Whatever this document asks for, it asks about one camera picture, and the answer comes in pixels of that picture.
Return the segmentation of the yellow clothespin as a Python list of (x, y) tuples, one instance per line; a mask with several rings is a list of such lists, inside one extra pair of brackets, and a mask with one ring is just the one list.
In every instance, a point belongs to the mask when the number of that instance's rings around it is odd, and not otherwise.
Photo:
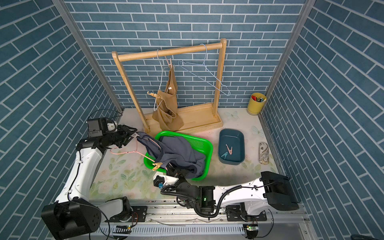
[(152, 165), (154, 166), (154, 167), (152, 168), (152, 171), (157, 171), (157, 170), (163, 165), (163, 163), (161, 163), (161, 162), (158, 162), (158, 163), (152, 163)]

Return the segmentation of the dark grey tank top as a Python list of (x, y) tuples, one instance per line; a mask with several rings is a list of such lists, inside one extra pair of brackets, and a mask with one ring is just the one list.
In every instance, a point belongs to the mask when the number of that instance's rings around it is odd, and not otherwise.
[(174, 166), (194, 166), (195, 176), (203, 175), (206, 166), (206, 156), (192, 148), (191, 144), (182, 136), (161, 136), (159, 140), (144, 132), (137, 133), (137, 140), (146, 147), (149, 156), (155, 163), (161, 162), (163, 169), (167, 164)]

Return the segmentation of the pink wire hanger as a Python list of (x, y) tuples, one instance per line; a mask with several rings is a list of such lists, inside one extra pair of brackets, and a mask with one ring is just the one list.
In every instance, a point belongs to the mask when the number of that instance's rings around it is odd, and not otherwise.
[(152, 163), (155, 162), (154, 159), (152, 159), (152, 158), (146, 156), (145, 154), (139, 152), (139, 142), (138, 141), (136, 141), (136, 145), (135, 146), (136, 146), (136, 148), (134, 150), (125, 151), (125, 152), (124, 151), (115, 152), (115, 150), (118, 149), (118, 147), (114, 147), (114, 148), (110, 149), (110, 153), (112, 155), (116, 155), (116, 156), (125, 155), (125, 154), (139, 154), (143, 158), (148, 159), (149, 161), (151, 161)]

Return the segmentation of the pink clothespin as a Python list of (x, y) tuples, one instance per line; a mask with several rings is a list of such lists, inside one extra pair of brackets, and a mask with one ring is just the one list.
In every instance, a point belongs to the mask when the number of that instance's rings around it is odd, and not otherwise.
[(226, 144), (227, 152), (229, 152), (229, 156), (233, 154), (233, 147), (229, 147), (228, 144)]

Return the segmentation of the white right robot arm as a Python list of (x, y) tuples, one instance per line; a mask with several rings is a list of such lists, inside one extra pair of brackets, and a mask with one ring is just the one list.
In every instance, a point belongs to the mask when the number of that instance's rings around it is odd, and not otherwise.
[(261, 172), (261, 177), (253, 181), (233, 186), (194, 186), (184, 178), (160, 178), (162, 195), (176, 197), (181, 206), (193, 209), (202, 218), (215, 218), (221, 208), (237, 204), (243, 204), (250, 216), (269, 208), (284, 212), (299, 209), (290, 178), (270, 171)]

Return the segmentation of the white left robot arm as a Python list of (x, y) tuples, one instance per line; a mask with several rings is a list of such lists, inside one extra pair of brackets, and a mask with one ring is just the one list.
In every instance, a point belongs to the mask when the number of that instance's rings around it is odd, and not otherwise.
[(76, 145), (76, 159), (64, 188), (53, 204), (44, 206), (41, 217), (56, 240), (96, 232), (101, 223), (111, 219), (129, 221), (133, 209), (128, 198), (107, 201), (98, 207), (90, 203), (90, 189), (106, 150), (126, 146), (136, 128), (107, 124), (89, 125), (88, 136)]

